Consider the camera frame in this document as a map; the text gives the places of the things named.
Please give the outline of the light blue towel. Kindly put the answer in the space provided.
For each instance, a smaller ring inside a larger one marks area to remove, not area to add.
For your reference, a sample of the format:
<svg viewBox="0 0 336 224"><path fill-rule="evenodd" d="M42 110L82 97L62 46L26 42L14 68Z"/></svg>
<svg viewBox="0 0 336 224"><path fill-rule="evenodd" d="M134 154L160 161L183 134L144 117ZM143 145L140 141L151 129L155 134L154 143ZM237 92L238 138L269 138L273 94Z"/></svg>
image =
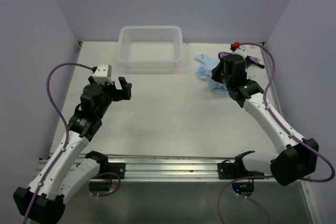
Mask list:
<svg viewBox="0 0 336 224"><path fill-rule="evenodd" d="M206 83L209 91L217 92L220 96L227 97L228 91L226 87L212 79L212 70L219 64L219 59L200 54L194 57L194 61L199 64L196 74Z"/></svg>

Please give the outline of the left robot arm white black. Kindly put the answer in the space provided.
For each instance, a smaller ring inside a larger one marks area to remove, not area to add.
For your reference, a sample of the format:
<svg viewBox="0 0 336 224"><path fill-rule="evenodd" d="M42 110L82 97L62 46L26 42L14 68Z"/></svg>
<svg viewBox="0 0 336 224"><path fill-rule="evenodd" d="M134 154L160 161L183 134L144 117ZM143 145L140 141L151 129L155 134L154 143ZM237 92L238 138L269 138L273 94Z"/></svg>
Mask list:
<svg viewBox="0 0 336 224"><path fill-rule="evenodd" d="M111 103L131 99L132 84L124 77L118 80L120 89L113 81L98 83L93 77L89 78L56 151L34 180L26 188L18 187L13 194L23 223L27 220L57 223L66 203L87 181L120 179L110 171L108 157L96 151L89 152L79 166L72 167L102 126L102 118Z"/></svg>

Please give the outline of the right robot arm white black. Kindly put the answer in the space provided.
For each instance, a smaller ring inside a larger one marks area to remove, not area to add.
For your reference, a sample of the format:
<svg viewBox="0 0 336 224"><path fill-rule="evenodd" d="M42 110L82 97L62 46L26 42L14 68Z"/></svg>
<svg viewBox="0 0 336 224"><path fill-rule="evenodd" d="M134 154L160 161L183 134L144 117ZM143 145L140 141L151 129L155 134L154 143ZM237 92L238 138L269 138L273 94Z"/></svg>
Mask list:
<svg viewBox="0 0 336 224"><path fill-rule="evenodd" d="M223 83L229 96L257 121L277 153L248 151L239 154L234 162L236 176L268 174L286 186L310 175L316 170L318 143L313 138L306 140L281 117L264 98L261 86L247 78L245 66L242 56L230 54L213 69L212 78Z"/></svg>

